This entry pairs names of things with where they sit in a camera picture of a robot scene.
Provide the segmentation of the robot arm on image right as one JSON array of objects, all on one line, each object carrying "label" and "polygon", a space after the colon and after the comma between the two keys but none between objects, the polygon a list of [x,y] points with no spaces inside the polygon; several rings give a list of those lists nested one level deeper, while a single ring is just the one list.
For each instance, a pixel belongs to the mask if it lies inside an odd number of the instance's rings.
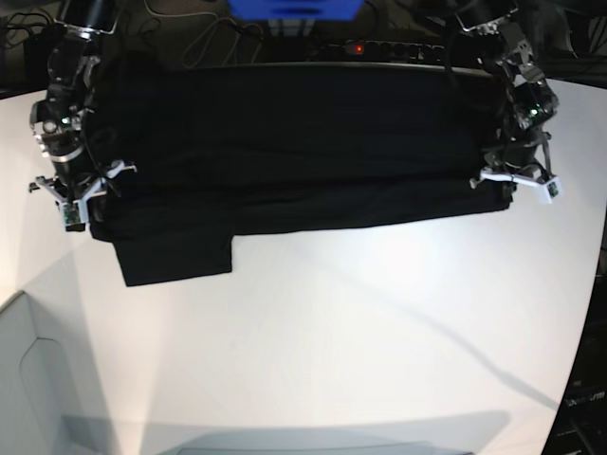
[{"label": "robot arm on image right", "polygon": [[451,63],[456,37],[479,38],[487,44],[479,64],[504,87],[504,97],[493,105],[468,100],[470,106],[495,115],[501,123],[496,142],[484,148],[485,166],[472,177],[470,186],[476,189],[485,182],[526,186],[550,203],[561,194],[561,182],[552,171],[551,136],[543,126],[556,115],[559,99],[515,19],[517,10],[513,1],[449,1],[444,65],[451,86],[459,91]]}]

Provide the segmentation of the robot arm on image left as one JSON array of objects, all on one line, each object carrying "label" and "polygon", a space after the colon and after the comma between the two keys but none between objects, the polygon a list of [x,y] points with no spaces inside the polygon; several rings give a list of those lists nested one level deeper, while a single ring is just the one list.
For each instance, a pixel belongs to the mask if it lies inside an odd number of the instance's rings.
[{"label": "robot arm on image left", "polygon": [[64,32],[47,59],[46,97],[31,109],[30,127],[55,176],[51,188],[67,203],[101,200],[119,190],[109,175],[112,127],[93,127],[102,41],[117,28],[121,1],[63,1],[56,23]]}]

